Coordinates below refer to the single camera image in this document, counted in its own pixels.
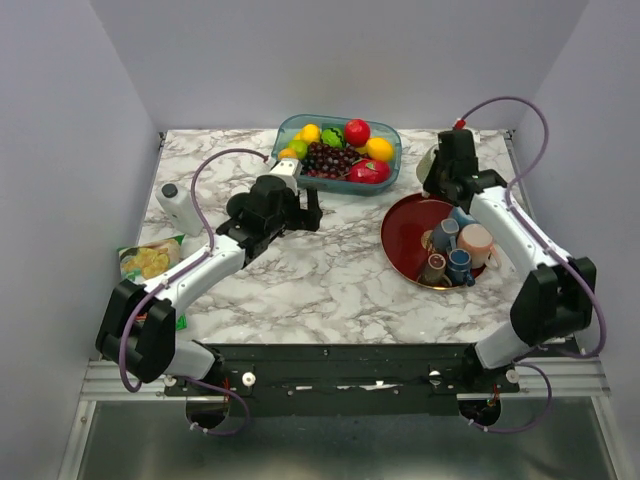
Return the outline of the brown mug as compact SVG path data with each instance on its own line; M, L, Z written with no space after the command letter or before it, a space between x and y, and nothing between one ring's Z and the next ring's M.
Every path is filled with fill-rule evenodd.
M446 275L446 267L447 262L442 254L430 254L418 276L418 282L429 287L452 287L452 282Z

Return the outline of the light green mug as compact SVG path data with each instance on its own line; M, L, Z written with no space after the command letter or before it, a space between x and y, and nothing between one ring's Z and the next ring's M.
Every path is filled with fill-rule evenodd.
M437 152L437 146L432 146L421 158L421 160L416 165L416 178L420 182L421 185L424 184L425 180L428 178L428 175L431 171L432 165L435 160Z

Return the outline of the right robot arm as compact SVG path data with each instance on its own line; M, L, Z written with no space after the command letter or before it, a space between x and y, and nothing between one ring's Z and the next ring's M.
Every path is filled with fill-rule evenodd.
M462 208L485 227L523 279L509 322L476 342L472 360L460 367L462 384L480 392L494 383L496 369L590 325L596 267L551 241L514 200L507 182L496 171L479 168L471 131L439 132L425 159L430 168L423 191Z

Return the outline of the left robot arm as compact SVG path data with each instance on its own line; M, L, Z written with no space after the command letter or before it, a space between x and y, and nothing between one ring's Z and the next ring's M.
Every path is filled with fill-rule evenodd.
M309 189L305 196L307 204L302 206L294 186L277 176L262 175L249 192L228 201L228 220L196 253L145 284L123 280L114 288L96 348L119 366L123 381L183 377L201 395L220 387L219 355L198 341L178 340L176 321L285 232L317 231L322 218L318 193Z

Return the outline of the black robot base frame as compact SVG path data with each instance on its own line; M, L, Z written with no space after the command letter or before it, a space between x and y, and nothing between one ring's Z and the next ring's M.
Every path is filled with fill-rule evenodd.
M506 368L485 371L468 344L218 344L207 382L231 388L252 417L457 415L461 398L516 393Z

